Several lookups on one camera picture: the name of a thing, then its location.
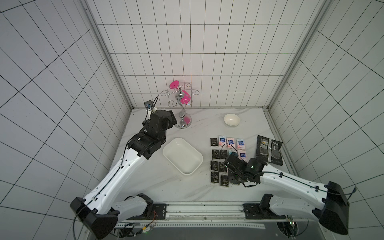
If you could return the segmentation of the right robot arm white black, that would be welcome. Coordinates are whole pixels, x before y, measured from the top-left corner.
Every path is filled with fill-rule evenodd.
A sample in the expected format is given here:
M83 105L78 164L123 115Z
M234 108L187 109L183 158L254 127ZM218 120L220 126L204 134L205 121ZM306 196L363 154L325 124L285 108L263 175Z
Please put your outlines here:
M292 216L317 221L339 235L349 233L350 203L339 184L328 182L324 185L304 180L260 158L246 162L234 153L228 156L224 164L232 184L244 185L250 182L250 187L272 186L294 196L290 199L264 194L260 203L245 205L245 212L252 217L264 220Z

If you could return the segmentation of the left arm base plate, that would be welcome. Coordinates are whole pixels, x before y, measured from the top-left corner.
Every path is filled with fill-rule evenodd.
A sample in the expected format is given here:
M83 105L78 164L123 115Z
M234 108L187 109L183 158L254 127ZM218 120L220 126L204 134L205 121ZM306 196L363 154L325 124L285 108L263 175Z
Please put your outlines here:
M152 204L139 216L131 217L129 220L164 220L167 213L167 204Z

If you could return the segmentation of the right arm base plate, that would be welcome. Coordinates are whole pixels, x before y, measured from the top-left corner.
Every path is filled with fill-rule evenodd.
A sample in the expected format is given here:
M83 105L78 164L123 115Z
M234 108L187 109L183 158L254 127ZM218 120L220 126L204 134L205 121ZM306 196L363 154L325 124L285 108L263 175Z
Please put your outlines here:
M243 204L243 211L247 220L285 220L286 216L276 215L270 208L260 204Z

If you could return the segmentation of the black tissue pack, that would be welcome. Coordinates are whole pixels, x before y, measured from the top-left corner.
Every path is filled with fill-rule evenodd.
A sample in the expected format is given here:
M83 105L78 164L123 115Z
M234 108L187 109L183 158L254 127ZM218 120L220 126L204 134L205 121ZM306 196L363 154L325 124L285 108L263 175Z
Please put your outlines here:
M210 146L218 147L219 146L218 138L210 138Z
M228 188L229 187L229 176L228 175L220 175L220 186Z
M212 172L218 172L219 171L219 162L218 161L211 161L210 170Z
M227 166L224 164L224 162L218 163L218 171L220 173L227 173L228 172Z
M228 157L228 151L227 150L220 150L220 159L225 160Z
M211 183L213 184L220 183L220 174L218 172L211 172Z

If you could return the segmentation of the pink Tempo tissue pack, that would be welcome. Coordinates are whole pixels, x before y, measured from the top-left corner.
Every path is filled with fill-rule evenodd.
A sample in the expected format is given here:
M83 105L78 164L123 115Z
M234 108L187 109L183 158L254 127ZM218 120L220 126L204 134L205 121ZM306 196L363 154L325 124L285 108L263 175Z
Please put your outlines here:
M227 148L236 149L236 141L234 138L227 138Z
M237 139L237 149L238 150L245 150L245 140L244 139Z
M218 137L218 145L220 147L223 147L225 144L227 144L227 137L226 136L219 136Z
M239 154L239 159L244 160L244 161L247 160L247 153L246 153L246 151L244 151L244 150L239 150L239 151L238 151L238 154Z

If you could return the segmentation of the white storage box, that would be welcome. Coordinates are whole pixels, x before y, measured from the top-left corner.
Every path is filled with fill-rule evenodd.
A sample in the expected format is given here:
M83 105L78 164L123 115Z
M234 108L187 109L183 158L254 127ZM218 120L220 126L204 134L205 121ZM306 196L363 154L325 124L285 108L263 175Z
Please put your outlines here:
M203 163L203 155L182 138L175 138L163 149L164 157L183 175L193 174Z

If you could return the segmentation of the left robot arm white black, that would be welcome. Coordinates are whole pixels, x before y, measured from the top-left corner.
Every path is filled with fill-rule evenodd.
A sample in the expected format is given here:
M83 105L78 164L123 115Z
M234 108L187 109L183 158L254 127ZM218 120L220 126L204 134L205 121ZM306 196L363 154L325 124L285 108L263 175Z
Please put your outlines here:
M133 173L140 168L167 138L167 130L176 125L172 111L156 110L143 122L143 128L128 140L122 158L105 178L85 197L76 197L70 204L75 219L96 237L107 237L116 224L130 218L155 217L154 202L145 194L116 202L117 196Z

